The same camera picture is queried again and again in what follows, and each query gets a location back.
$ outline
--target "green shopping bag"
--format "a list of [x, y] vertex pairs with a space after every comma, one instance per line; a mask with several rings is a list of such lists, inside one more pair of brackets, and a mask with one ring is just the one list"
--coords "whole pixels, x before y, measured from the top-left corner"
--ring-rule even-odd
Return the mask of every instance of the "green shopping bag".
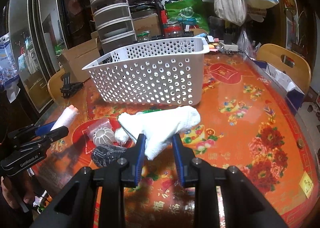
[[169, 0], [165, 4], [165, 9], [168, 19], [171, 19], [171, 21], [195, 19], [200, 29], [204, 29], [207, 32], [210, 31], [202, 0]]

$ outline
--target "logo on green bag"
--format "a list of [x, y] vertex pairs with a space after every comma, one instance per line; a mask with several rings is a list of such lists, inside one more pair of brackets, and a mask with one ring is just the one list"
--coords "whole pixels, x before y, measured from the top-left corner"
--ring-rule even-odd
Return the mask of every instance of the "logo on green bag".
[[180, 15], [185, 18], [191, 18], [194, 15], [194, 11], [192, 7], [187, 7], [180, 10]]

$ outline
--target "floral tablecloth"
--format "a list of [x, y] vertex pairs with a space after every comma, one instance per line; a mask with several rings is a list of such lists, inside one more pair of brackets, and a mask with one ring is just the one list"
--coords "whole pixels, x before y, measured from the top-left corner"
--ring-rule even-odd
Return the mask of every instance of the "floral tablecloth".
[[[116, 119], [123, 112], [173, 108], [106, 103], [91, 80], [84, 85], [67, 102], [80, 110], [69, 128], [70, 134], [54, 143], [48, 158], [34, 167], [52, 193], [58, 192], [81, 167], [96, 168], [91, 161], [93, 143], [79, 141], [79, 132], [88, 121]], [[201, 123], [181, 134], [184, 145], [213, 166], [239, 167], [287, 224], [298, 227], [316, 202], [317, 174], [302, 132], [271, 82], [241, 56], [206, 55], [202, 100], [195, 107]], [[296, 144], [299, 139], [305, 144], [302, 149]], [[315, 185], [309, 199], [299, 186], [305, 171]], [[125, 188], [124, 194], [129, 227], [191, 227], [195, 191], [180, 186], [171, 147], [154, 161], [146, 161], [139, 186]], [[224, 227], [223, 212], [220, 217]]]

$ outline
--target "orange tablecloth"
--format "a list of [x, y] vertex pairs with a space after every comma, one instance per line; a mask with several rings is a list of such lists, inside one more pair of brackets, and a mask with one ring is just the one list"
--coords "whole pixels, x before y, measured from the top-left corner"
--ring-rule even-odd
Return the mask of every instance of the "orange tablecloth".
[[[88, 125], [87, 121], [155, 108], [106, 103], [91, 80], [84, 86], [68, 101], [80, 111], [69, 128], [70, 134], [54, 143], [48, 158], [33, 168], [52, 194], [81, 167], [95, 167], [90, 158], [94, 145], [79, 135]], [[317, 174], [294, 116], [270, 81], [238, 55], [206, 55], [202, 100], [195, 107], [201, 123], [181, 134], [185, 146], [213, 166], [238, 166], [287, 224], [298, 227], [316, 202]], [[47, 121], [55, 120], [60, 112], [61, 109], [57, 109]], [[297, 147], [298, 139], [304, 141], [303, 149]], [[315, 185], [309, 199], [299, 186], [304, 171]], [[125, 188], [128, 224], [191, 227], [194, 190], [180, 187], [172, 148], [167, 148], [154, 161], [146, 162], [142, 176], [137, 188]]]

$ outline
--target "basket handle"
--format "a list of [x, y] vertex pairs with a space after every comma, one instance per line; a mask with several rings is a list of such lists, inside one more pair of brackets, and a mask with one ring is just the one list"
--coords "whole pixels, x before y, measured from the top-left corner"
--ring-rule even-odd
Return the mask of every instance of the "basket handle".
[[202, 39], [202, 44], [203, 44], [203, 53], [207, 54], [210, 52], [209, 44], [207, 43], [205, 38], [201, 38], [201, 39]]

